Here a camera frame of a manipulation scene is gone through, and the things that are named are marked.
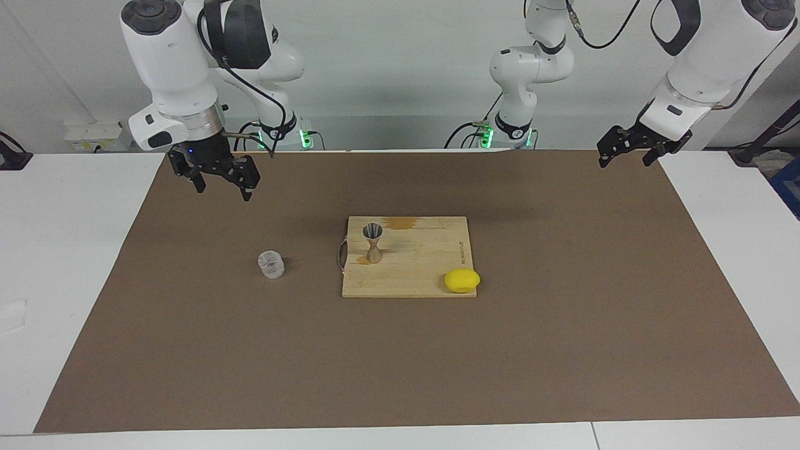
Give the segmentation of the clear glass cup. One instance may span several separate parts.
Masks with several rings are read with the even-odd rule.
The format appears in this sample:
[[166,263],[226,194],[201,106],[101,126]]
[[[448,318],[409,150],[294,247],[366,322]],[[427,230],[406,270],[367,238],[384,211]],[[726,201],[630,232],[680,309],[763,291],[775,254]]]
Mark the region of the clear glass cup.
[[257,257],[257,264],[263,276],[268,279],[278,279],[285,274],[284,261],[277,251],[263,251]]

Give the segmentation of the steel double cone jigger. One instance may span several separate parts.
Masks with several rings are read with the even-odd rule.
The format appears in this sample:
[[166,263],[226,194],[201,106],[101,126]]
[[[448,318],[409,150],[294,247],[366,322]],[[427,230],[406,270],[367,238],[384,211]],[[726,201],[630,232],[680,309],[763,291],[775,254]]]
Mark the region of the steel double cone jigger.
[[362,234],[366,238],[369,248],[366,259],[369,263],[380,263],[383,258],[382,251],[378,247],[378,242],[383,235],[383,228],[376,222],[370,222],[362,229]]

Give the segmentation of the black stand leg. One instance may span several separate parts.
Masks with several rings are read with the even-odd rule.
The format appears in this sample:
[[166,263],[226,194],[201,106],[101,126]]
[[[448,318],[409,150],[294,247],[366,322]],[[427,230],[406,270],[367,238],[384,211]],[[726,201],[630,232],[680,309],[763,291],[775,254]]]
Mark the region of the black stand leg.
[[795,101],[786,111],[782,113],[777,120],[771,123],[755,140],[738,144],[726,150],[728,156],[738,166],[754,166],[753,160],[756,156],[763,153],[763,147],[768,144],[772,139],[780,136],[786,131],[791,131],[792,128],[800,124],[800,99]]

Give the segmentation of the white power strip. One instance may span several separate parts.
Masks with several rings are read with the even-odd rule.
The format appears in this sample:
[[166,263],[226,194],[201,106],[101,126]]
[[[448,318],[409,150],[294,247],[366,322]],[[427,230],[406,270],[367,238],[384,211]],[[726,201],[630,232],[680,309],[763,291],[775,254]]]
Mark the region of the white power strip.
[[64,122],[64,141],[74,152],[129,152],[134,140],[120,122]]

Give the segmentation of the blue box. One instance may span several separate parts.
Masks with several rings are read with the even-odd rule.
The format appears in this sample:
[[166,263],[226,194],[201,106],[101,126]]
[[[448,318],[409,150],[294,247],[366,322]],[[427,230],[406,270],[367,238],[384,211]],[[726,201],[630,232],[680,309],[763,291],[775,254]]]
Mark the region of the blue box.
[[800,156],[795,157],[774,176],[769,177],[768,183],[800,221]]

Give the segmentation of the black clamp base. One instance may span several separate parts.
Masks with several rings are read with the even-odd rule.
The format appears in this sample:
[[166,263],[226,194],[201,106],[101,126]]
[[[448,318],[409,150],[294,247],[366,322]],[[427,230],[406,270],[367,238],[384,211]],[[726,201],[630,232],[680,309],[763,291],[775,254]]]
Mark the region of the black clamp base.
[[14,137],[0,131],[0,171],[23,170],[33,156]]

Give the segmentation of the brown table mat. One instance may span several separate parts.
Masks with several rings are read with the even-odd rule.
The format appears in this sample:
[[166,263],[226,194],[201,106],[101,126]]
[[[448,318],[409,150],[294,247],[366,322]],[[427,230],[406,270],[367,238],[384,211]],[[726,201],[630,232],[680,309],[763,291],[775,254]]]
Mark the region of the brown table mat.
[[[160,166],[35,432],[800,416],[637,154],[255,159],[249,202]],[[349,216],[467,217],[476,298],[344,299]]]

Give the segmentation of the bamboo cutting board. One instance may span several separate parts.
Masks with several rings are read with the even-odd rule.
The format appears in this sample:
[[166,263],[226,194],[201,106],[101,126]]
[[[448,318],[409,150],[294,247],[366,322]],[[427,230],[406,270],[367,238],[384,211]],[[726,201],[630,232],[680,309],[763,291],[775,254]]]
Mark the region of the bamboo cutting board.
[[[363,227],[382,226],[382,261],[369,263]],[[444,285],[449,271],[474,268],[465,216],[349,216],[342,296],[352,299],[476,298],[477,289],[454,294]]]

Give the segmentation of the yellow lemon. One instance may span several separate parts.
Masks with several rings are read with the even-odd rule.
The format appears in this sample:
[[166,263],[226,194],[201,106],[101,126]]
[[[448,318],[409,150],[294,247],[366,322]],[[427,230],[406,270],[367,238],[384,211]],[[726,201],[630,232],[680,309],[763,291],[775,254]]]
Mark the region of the yellow lemon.
[[469,268],[454,269],[444,276],[446,289],[454,294],[473,293],[481,282],[480,274]]

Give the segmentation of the white paper patch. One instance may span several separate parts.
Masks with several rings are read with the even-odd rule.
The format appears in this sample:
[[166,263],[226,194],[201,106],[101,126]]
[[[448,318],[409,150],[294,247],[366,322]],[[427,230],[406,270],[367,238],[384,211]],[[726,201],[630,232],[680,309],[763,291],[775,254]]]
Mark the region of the white paper patch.
[[25,327],[28,302],[25,299],[0,304],[0,335]]

